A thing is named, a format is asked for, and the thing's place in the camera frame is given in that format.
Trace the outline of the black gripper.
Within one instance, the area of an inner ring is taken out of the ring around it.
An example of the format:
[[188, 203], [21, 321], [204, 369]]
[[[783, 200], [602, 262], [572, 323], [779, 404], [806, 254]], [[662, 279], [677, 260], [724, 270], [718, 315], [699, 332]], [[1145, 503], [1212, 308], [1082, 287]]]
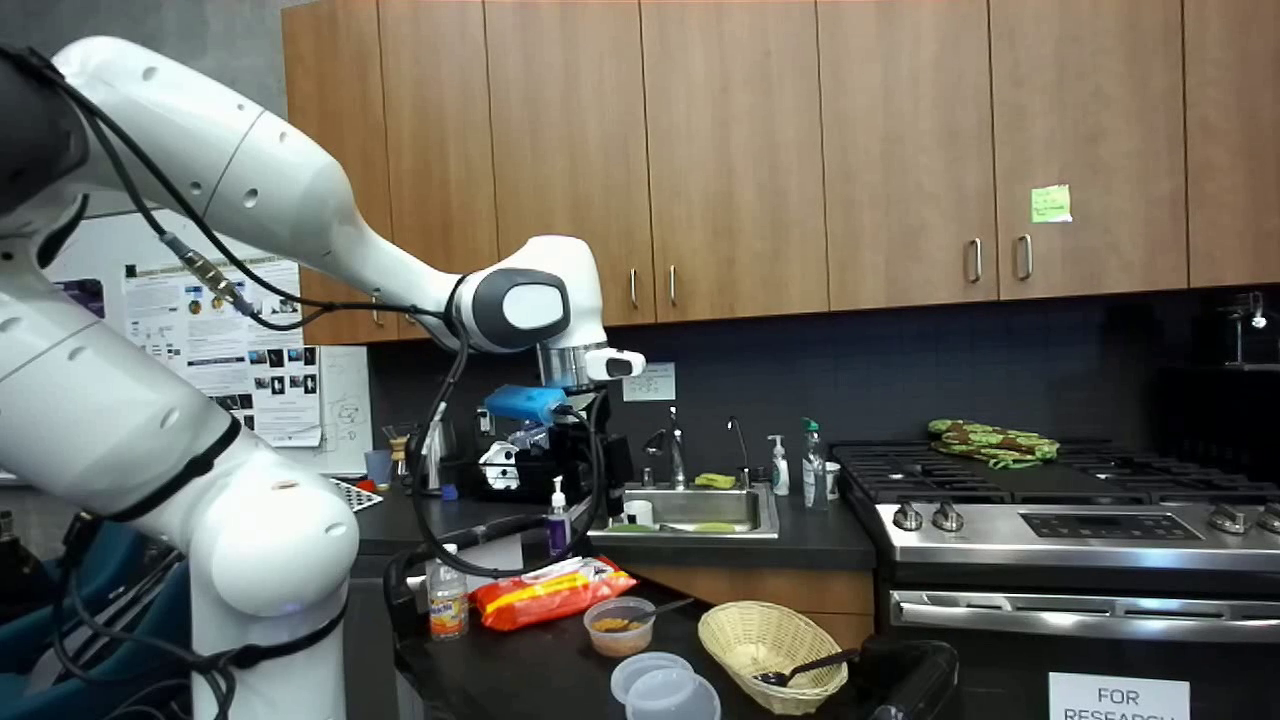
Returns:
[[582, 491], [587, 433], [572, 412], [549, 421], [480, 416], [480, 486], [508, 503], [549, 503], [552, 486], [568, 500]]

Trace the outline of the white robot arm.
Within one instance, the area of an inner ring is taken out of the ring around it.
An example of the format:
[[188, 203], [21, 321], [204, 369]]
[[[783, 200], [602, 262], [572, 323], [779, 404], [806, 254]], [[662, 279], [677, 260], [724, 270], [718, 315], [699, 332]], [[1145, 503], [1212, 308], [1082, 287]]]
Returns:
[[193, 665], [231, 674], [193, 690], [196, 720], [346, 720], [356, 510], [49, 276], [112, 194], [345, 279], [461, 356], [531, 349], [568, 391], [642, 360], [606, 339], [574, 235], [440, 270], [368, 228], [334, 155], [181, 59], [117, 34], [0, 59], [0, 466], [188, 555]]

